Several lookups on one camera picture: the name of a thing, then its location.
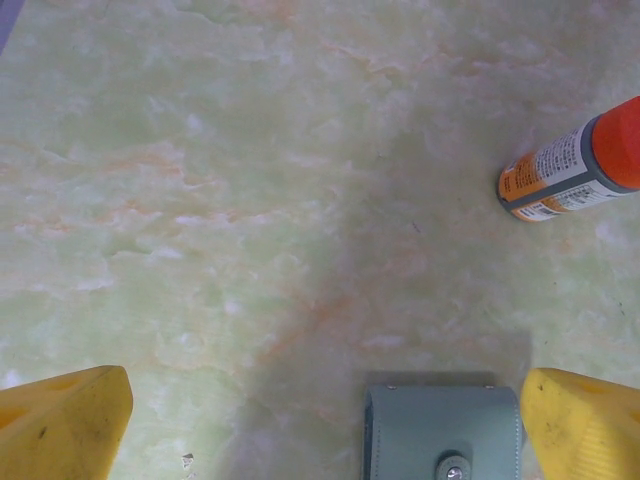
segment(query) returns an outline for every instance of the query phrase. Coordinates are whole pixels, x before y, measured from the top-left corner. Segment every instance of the can label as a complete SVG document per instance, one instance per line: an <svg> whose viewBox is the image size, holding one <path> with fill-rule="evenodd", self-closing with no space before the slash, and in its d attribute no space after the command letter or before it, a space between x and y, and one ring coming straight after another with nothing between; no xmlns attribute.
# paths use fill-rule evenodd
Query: can label
<svg viewBox="0 0 640 480"><path fill-rule="evenodd" d="M588 171L582 158L580 142L586 125L558 138L534 154L525 155L509 165L500 176L498 191L507 202L544 190ZM554 195L543 197L511 210L518 218L528 222L548 220L562 213L622 197L626 193L614 192L592 177Z"/></svg>

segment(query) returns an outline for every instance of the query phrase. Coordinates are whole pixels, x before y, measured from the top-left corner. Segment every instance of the spray can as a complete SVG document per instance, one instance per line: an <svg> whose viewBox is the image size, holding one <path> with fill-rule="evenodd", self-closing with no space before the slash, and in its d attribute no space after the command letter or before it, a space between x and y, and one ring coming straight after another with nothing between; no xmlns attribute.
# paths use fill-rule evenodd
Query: spray can
<svg viewBox="0 0 640 480"><path fill-rule="evenodd" d="M541 222L640 190L640 97L507 166L500 203Z"/></svg>

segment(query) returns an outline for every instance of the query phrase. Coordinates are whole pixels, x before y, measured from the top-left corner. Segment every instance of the green marble floor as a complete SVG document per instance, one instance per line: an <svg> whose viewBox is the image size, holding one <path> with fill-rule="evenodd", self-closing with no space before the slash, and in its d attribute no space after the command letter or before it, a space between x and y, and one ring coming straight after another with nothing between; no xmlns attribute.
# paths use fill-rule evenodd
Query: green marble floor
<svg viewBox="0 0 640 480"><path fill-rule="evenodd" d="M0 387L125 366L140 480L355 480L371 375L640 387L640 199L527 225L494 194L638 94L639 30L638 0L27 0Z"/></svg>

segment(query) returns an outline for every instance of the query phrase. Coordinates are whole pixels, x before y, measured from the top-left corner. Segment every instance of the gray-green leather case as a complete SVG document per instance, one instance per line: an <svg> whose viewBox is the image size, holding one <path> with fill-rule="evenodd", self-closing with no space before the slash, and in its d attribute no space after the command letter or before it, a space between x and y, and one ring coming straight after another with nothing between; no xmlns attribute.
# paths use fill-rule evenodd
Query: gray-green leather case
<svg viewBox="0 0 640 480"><path fill-rule="evenodd" d="M520 480L518 400L504 387L372 385L363 445L362 480L441 480L439 466L446 480L456 462L456 480Z"/></svg>

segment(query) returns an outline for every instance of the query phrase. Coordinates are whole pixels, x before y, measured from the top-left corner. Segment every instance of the orange cap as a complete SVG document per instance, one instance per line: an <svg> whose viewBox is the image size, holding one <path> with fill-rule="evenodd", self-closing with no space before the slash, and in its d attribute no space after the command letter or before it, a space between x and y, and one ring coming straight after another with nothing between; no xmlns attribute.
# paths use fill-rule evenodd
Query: orange cap
<svg viewBox="0 0 640 480"><path fill-rule="evenodd" d="M640 97L603 114L591 142L600 168L611 180L640 189Z"/></svg>

